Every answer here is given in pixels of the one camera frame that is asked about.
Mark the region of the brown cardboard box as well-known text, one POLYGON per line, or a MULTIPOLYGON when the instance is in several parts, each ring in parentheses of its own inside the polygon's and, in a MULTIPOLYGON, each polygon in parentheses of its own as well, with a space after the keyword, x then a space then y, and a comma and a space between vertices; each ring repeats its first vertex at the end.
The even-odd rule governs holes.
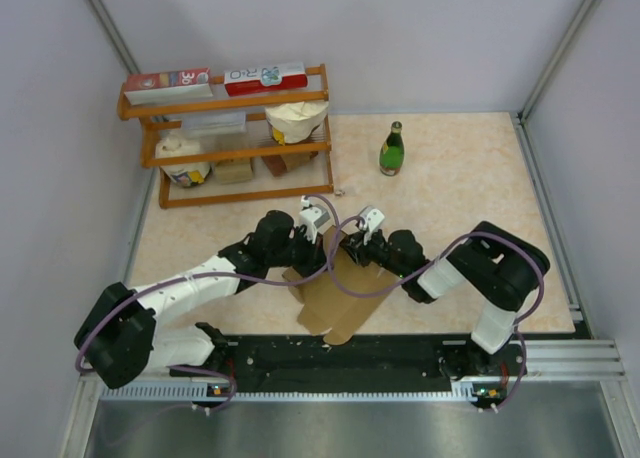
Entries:
POLYGON ((387 295, 367 295, 394 284, 396 277, 371 263, 356 265, 339 249, 333 260, 333 275, 325 272, 289 292, 302 305, 297 323, 331 346, 347 343, 384 302, 387 295))

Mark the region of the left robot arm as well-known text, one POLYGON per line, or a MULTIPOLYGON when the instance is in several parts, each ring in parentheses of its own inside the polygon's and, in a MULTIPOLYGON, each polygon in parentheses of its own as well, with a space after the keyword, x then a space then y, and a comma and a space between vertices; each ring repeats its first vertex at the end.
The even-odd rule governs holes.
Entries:
POLYGON ((305 278, 318 274, 326 263, 319 230, 329 218, 319 205, 305 207, 297 219, 271 210, 241 241, 190 270, 138 288, 121 282, 107 286, 74 338, 80 359, 110 389, 174 366, 220 372, 227 352, 218 330, 204 322, 179 330, 168 324, 208 302, 266 283, 273 268, 295 268, 305 278))

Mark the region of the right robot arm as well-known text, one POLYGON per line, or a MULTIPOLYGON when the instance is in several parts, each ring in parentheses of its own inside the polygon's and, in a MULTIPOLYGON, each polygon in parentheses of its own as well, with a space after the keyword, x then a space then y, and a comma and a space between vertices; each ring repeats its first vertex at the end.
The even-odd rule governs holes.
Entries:
POLYGON ((445 372, 460 378, 465 373, 489 374, 503 361, 503 349, 515 334, 521 311, 533 292, 539 306, 544 295, 544 277, 551 268, 547 255, 536 246, 488 222, 451 243, 429 260, 409 230, 385 237, 365 226, 342 238, 339 247, 358 266, 371 263, 399 279, 399 287, 417 303, 430 304, 454 288, 470 285, 485 299, 485 305, 470 338, 466 357, 455 363, 445 357, 445 372))

